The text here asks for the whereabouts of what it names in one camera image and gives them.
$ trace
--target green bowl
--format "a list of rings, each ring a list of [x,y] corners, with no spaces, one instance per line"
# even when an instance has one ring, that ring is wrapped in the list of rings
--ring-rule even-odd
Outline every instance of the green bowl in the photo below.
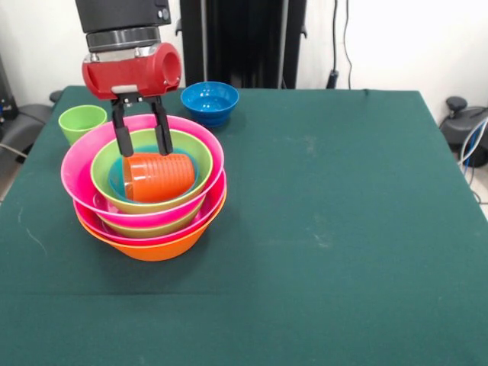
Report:
[[[121,157],[116,140],[110,141],[95,156],[91,163],[91,180],[97,190],[109,200],[116,208],[126,214],[147,214],[168,210],[188,202],[202,192],[207,183],[214,165],[210,150],[197,137],[189,133],[170,130],[173,148],[183,149],[197,162],[199,174],[194,188],[189,192],[178,196],[170,201],[158,202],[154,204],[143,204],[126,202],[119,200],[112,191],[109,182],[109,172],[111,166]],[[156,135],[154,129],[138,130],[130,133],[134,149],[142,146],[156,145]]]

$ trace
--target cable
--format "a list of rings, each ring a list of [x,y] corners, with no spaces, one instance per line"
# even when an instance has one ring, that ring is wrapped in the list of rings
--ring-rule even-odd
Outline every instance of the cable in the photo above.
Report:
[[[473,194],[474,198],[476,198],[476,202],[480,205],[480,206],[483,206],[483,205],[486,205],[488,204],[488,202],[482,202],[481,201],[481,197],[478,193],[476,193],[475,191],[471,191],[471,193]]]
[[[476,193],[475,191],[471,190],[471,193],[473,194],[474,198],[476,198],[476,202],[477,204],[480,204],[481,203],[481,197],[478,193]]]
[[[0,143],[0,147],[3,147],[4,149],[8,151],[12,151],[13,153],[22,156],[23,158],[27,158],[27,155],[25,155],[23,152],[18,151],[17,149],[14,149],[13,147],[10,147],[9,145],[5,145],[3,143]]]
[[[471,146],[470,146],[470,151],[473,149],[473,146],[474,146],[474,141],[476,139],[476,133],[477,131],[474,131],[474,134],[473,136],[471,137]],[[467,168],[470,166],[470,160],[471,160],[471,157],[467,158],[465,164],[464,164],[464,176],[466,176],[466,173],[467,173]]]
[[[461,152],[459,154],[460,156],[460,160],[459,162],[457,162],[459,165],[461,165],[464,161],[466,161],[466,159],[468,159],[474,152],[474,150],[476,150],[476,148],[478,147],[478,145],[480,144],[480,141],[481,139],[483,138],[483,135],[485,133],[485,129],[486,129],[486,125],[488,124],[488,117],[485,118],[484,120],[482,120],[481,122],[479,122],[475,128],[473,128],[471,130],[471,132],[469,132],[469,134],[467,135],[466,137],[466,140],[464,141],[463,143],[463,147],[461,148]],[[466,151],[466,145],[467,143],[470,141],[471,137],[473,136],[473,134],[476,132],[476,130],[478,128],[481,128],[481,132],[480,132],[480,135],[477,137],[476,139],[476,142],[474,143],[474,147],[473,149],[470,150],[470,152],[467,154],[467,155],[464,155],[464,152]]]
[[[332,17],[332,45],[334,47],[334,66],[333,70],[337,69],[337,47],[336,47],[336,18],[337,18],[337,2],[338,0],[334,1],[334,16]]]
[[[345,45],[345,35],[348,31],[348,25],[349,25],[349,0],[345,0],[345,24],[344,24],[344,35],[342,36],[342,41],[344,42],[345,58],[348,60],[349,63],[348,87],[349,90],[351,90],[352,62],[351,59],[349,58],[348,47]]]
[[[467,183],[469,187],[473,184],[473,180],[474,180],[474,159],[473,159],[473,166],[471,166],[471,178],[470,181]]]

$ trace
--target wall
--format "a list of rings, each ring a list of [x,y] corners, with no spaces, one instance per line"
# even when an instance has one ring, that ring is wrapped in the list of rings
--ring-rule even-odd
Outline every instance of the wall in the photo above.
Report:
[[[348,64],[342,44],[345,0],[338,10],[338,87]],[[308,0],[297,87],[322,88],[332,68],[332,0]],[[352,87],[420,90],[436,120],[445,99],[488,104],[488,2],[350,0],[346,37]]]
[[[345,0],[339,0],[338,87],[347,63],[342,51]],[[436,119],[444,100],[462,95],[488,101],[488,2],[479,0],[351,0],[347,36],[353,88],[417,89]],[[179,1],[170,0],[173,24],[162,38],[181,52],[175,37]],[[297,86],[323,88],[332,67],[332,0],[308,0],[307,40],[302,39]],[[0,0],[0,53],[19,104],[47,102],[48,94],[82,84],[87,53],[75,0]]]

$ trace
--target green cup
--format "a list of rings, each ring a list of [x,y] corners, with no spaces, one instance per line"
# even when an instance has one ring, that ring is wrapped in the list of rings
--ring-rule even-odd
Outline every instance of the green cup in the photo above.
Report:
[[[107,122],[107,112],[96,105],[79,105],[59,116],[59,126],[72,145],[85,133]]]

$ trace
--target stacked bowls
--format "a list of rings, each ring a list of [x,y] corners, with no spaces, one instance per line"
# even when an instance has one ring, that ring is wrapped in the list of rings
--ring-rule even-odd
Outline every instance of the stacked bowls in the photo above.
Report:
[[[156,145],[153,115],[124,119],[134,149]],[[94,237],[143,261],[162,261],[189,250],[222,210],[226,200],[223,150],[204,127],[168,116],[175,150],[195,166],[195,183],[184,194],[158,203],[124,199],[110,184],[111,168],[121,159],[114,128],[104,124],[80,138],[67,152],[61,179],[76,215]]]

